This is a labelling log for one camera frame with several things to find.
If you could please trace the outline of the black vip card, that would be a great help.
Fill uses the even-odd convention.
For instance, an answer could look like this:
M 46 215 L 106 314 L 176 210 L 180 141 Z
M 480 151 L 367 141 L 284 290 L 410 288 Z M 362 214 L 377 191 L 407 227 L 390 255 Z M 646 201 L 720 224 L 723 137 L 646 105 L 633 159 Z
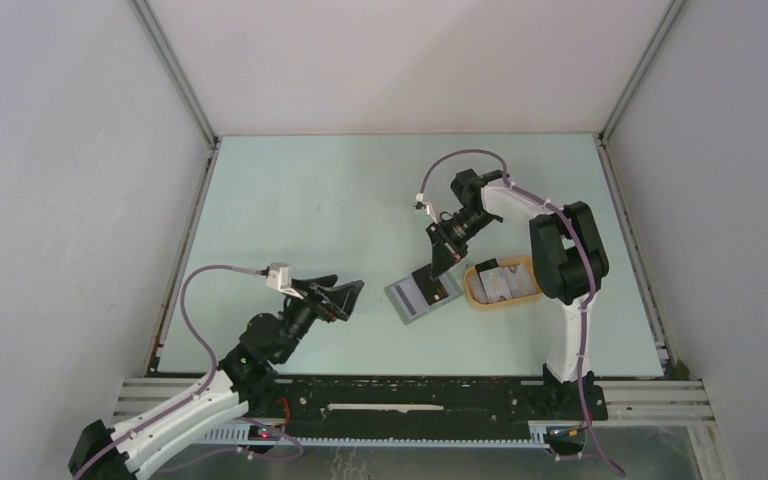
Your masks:
M 499 267 L 498 261 L 496 259 L 489 259 L 484 262 L 478 263 L 475 265 L 475 270 L 478 274 L 493 270 Z
M 440 279 L 429 279 L 429 264 L 413 271 L 411 276 L 428 306 L 434 306 L 449 297 L 449 292 Z

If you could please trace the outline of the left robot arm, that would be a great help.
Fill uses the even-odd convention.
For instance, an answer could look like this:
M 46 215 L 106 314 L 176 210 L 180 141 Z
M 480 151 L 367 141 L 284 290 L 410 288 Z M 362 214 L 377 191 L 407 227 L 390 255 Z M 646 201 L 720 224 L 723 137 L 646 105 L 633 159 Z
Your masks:
M 318 320 L 346 321 L 365 286 L 339 283 L 335 274 L 295 279 L 285 263 L 264 269 L 228 266 L 258 276 L 280 293 L 277 314 L 254 316 L 223 357 L 210 351 L 210 368 L 192 386 L 128 420 L 96 420 L 81 432 L 68 460 L 74 479 L 149 479 L 210 430 L 247 415 L 264 416 L 276 403 L 276 366 L 287 362 Z

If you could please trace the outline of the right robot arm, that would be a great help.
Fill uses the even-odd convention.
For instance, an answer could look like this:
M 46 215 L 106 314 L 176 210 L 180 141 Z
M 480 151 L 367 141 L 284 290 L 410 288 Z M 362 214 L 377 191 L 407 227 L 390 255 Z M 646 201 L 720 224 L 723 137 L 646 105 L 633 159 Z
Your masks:
M 566 418 L 582 403 L 579 388 L 590 373 L 588 358 L 591 305 L 609 272 L 607 254 L 591 208 L 584 202 L 558 206 L 517 186 L 502 170 L 478 175 L 458 173 L 451 190 L 461 208 L 443 220 L 425 200 L 426 174 L 416 194 L 416 208 L 432 218 L 426 228 L 431 243 L 428 276 L 437 280 L 460 263 L 467 243 L 494 221 L 528 226 L 532 272 L 543 294 L 559 302 L 565 320 L 559 343 L 546 368 L 556 380 L 541 392 L 545 411 Z

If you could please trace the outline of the large white card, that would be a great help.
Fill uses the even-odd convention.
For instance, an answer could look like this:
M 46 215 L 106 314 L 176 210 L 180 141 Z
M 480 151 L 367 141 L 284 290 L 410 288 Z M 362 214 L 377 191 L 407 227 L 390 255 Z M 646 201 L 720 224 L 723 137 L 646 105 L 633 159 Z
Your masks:
M 504 266 L 502 272 L 513 298 L 524 298 L 538 293 L 531 271 L 526 264 Z

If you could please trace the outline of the orange plastic tray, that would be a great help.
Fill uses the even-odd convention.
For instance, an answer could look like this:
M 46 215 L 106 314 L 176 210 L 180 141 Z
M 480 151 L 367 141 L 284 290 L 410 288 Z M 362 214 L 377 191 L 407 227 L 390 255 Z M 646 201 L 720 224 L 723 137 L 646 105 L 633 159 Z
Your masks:
M 531 256 L 488 260 L 464 275 L 468 302 L 478 310 L 491 310 L 536 301 L 543 296 L 537 285 Z

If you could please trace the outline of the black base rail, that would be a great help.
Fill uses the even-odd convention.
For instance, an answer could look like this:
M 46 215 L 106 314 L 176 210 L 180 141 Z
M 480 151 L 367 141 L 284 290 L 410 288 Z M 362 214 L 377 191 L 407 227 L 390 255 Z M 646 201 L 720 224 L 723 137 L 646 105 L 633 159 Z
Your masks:
M 576 427 L 608 419 L 592 375 L 559 383 L 547 376 L 285 375 L 258 420 L 276 419 L 303 440 L 516 442 L 539 425 Z

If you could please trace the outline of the aluminium frame rail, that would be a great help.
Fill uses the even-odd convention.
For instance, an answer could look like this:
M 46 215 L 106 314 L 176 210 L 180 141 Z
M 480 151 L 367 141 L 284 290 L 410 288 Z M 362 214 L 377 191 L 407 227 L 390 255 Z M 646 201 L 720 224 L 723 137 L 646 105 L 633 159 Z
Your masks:
M 315 376 L 278 379 L 256 418 L 305 446 L 540 448 L 587 432 L 577 393 L 551 404 L 535 377 Z M 694 380 L 598 379 L 597 427 L 709 427 Z

